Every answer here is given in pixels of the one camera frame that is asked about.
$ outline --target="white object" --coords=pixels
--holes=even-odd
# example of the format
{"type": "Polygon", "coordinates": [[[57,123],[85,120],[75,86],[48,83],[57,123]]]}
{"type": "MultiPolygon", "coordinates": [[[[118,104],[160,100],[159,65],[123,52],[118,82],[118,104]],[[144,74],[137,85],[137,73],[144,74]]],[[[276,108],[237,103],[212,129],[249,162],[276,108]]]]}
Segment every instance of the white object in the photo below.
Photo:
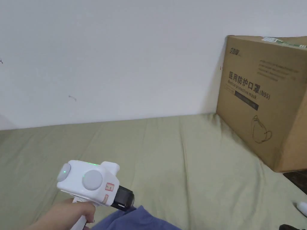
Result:
{"type": "MultiPolygon", "coordinates": [[[[80,197],[75,197],[72,202],[76,203],[76,202],[86,202],[86,201],[88,200],[80,197]]],[[[85,216],[81,216],[80,219],[74,224],[74,226],[70,230],[82,230],[85,225],[86,225],[86,218],[85,216]]]]}
{"type": "Polygon", "coordinates": [[[300,202],[297,206],[297,209],[300,210],[307,217],[307,203],[300,202]]]}
{"type": "MultiPolygon", "coordinates": [[[[118,171],[119,165],[112,162],[97,165],[70,160],[60,170],[57,187],[75,196],[73,202],[92,201],[95,206],[110,206],[119,188],[118,171]]],[[[71,230],[82,230],[85,224],[85,216],[82,216],[71,230]]]]}
{"type": "Polygon", "coordinates": [[[20,2],[0,7],[1,129],[215,112],[227,35],[306,34],[307,1],[20,2]]]}
{"type": "Polygon", "coordinates": [[[277,39],[277,38],[274,38],[274,37],[263,37],[263,39],[262,39],[262,41],[268,41],[268,42],[276,42],[277,40],[279,40],[279,39],[277,39]]]}

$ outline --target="blue fabric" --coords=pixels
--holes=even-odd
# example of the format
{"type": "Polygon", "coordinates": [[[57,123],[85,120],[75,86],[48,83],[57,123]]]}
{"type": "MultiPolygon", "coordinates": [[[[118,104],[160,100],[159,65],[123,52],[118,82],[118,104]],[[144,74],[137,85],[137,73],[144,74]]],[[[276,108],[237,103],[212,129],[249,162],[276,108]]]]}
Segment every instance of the blue fabric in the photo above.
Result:
{"type": "Polygon", "coordinates": [[[153,217],[143,206],[126,212],[116,211],[96,224],[92,230],[180,230],[174,225],[153,217]]]}

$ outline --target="green indicator light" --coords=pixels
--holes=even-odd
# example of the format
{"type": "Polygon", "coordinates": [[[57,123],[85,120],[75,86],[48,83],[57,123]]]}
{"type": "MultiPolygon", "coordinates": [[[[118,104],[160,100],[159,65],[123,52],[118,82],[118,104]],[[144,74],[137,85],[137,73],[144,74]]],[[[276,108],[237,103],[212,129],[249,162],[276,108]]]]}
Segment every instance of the green indicator light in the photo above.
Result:
{"type": "MultiPolygon", "coordinates": [[[[87,162],[87,163],[89,163],[89,162],[87,162]]],[[[89,163],[89,164],[92,164],[92,165],[97,165],[97,164],[93,164],[93,163],[89,163]]]]}

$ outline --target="box label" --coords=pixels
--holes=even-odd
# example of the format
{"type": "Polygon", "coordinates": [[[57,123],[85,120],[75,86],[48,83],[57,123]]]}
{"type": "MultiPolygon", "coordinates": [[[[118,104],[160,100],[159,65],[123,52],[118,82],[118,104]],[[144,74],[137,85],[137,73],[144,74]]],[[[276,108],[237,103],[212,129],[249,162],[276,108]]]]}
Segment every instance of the box label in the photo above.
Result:
{"type": "Polygon", "coordinates": [[[262,39],[262,41],[268,41],[268,42],[276,42],[278,44],[285,44],[285,45],[289,45],[289,46],[296,46],[296,47],[301,47],[301,48],[306,48],[305,45],[299,45],[299,44],[291,44],[289,42],[286,42],[286,41],[283,41],[283,40],[280,40],[280,39],[277,39],[277,38],[274,38],[274,37],[264,37],[262,39]]]}
{"type": "Polygon", "coordinates": [[[232,71],[229,72],[228,78],[228,84],[234,87],[235,90],[241,91],[241,93],[246,94],[253,99],[256,99],[259,95],[265,97],[268,100],[270,99],[270,94],[260,90],[259,84],[248,81],[247,78],[244,78],[232,71]]]}
{"type": "Polygon", "coordinates": [[[240,100],[244,101],[246,104],[248,104],[250,107],[252,107],[255,110],[258,110],[259,105],[253,102],[252,100],[248,99],[244,95],[240,94],[238,91],[235,91],[235,96],[239,98],[240,100]]]}
{"type": "Polygon", "coordinates": [[[295,81],[295,75],[298,73],[299,72],[295,69],[266,60],[260,60],[257,72],[258,75],[266,77],[275,82],[278,82],[279,80],[285,80],[286,78],[290,78],[295,81]]]}
{"type": "Polygon", "coordinates": [[[238,55],[239,52],[240,52],[240,51],[239,51],[238,49],[235,49],[235,48],[233,48],[233,47],[230,49],[230,53],[231,53],[231,54],[238,55]]]}

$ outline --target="handheld device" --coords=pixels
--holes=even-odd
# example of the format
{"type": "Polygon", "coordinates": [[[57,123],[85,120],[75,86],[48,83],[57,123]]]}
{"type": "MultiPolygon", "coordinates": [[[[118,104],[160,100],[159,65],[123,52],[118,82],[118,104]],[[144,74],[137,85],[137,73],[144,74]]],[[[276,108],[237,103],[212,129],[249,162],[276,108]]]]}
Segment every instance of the handheld device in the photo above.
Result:
{"type": "Polygon", "coordinates": [[[307,217],[307,203],[300,202],[297,204],[297,209],[307,217]]]}
{"type": "MultiPolygon", "coordinates": [[[[73,202],[91,201],[96,207],[104,205],[126,211],[133,205],[134,194],[119,185],[118,171],[119,165],[113,162],[98,165],[70,160],[59,172],[57,187],[73,195],[73,202]]],[[[82,216],[71,230],[82,230],[85,224],[85,216],[82,216]]]]}

